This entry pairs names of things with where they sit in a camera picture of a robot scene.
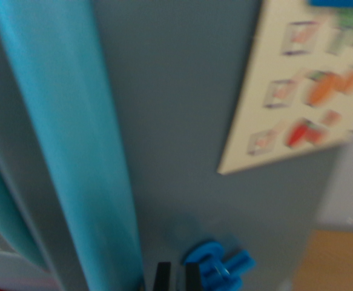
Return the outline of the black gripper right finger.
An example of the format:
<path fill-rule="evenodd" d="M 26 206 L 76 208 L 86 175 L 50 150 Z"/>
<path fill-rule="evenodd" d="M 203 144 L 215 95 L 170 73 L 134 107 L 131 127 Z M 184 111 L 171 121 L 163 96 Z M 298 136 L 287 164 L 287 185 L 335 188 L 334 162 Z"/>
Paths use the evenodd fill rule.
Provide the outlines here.
<path fill-rule="evenodd" d="M 185 290 L 201 291 L 202 283 L 198 263 L 186 263 L 185 265 Z"/>

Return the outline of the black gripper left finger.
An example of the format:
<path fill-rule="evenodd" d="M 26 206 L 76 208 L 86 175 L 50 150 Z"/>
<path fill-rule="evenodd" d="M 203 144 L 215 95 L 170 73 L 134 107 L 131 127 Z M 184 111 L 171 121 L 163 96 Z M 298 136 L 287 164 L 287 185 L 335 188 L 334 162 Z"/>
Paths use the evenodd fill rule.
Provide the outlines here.
<path fill-rule="evenodd" d="M 159 262 L 157 264 L 153 291 L 169 291 L 170 275 L 171 275 L 171 263 Z"/>

